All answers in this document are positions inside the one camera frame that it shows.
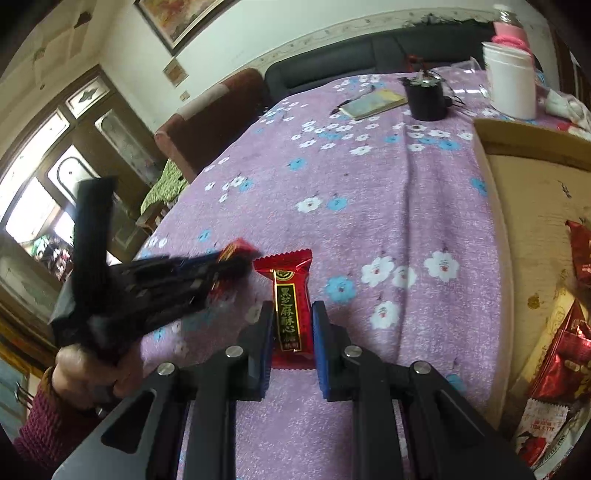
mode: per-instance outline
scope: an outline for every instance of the brown sofa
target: brown sofa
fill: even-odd
[[[191,183],[262,115],[268,99],[261,74],[243,70],[180,108],[154,139]]]

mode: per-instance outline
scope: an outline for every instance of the glass door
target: glass door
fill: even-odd
[[[80,181],[101,177],[80,152],[82,149],[83,146],[76,143],[74,135],[67,135],[44,159],[40,167],[44,174],[38,175],[44,190],[60,207],[51,223],[51,231],[70,246],[73,242],[77,185]],[[114,197],[111,232],[108,255],[111,263],[133,260],[146,239],[145,233],[135,226],[134,213],[119,192]]]

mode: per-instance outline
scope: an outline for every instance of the purple tablecloth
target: purple tablecloth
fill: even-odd
[[[482,79],[448,70],[466,109],[440,122],[407,106],[363,121],[330,115],[369,85],[403,93],[399,75],[351,77],[280,102],[181,195],[140,256],[199,255],[243,237],[263,254],[313,250],[310,297],[384,360],[424,359],[483,409],[500,329],[500,277],[473,116],[498,114]],[[256,321],[271,282],[147,336],[147,370],[188,365]],[[322,399],[315,371],[273,370],[265,401],[238,405],[243,480],[350,476],[347,403]]]

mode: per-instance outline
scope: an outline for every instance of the black pot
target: black pot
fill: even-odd
[[[414,119],[435,122],[447,116],[448,102],[443,96],[441,82],[414,85],[409,78],[402,78],[400,82],[404,85],[410,114]]]

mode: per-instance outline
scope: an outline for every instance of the plastic bottle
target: plastic bottle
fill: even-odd
[[[527,33],[525,33],[523,25],[517,18],[517,15],[515,15],[513,9],[501,4],[496,4],[493,8],[497,10],[498,17],[493,22],[496,37],[492,41],[500,45],[520,48],[521,50],[530,52],[530,42],[527,39]]]

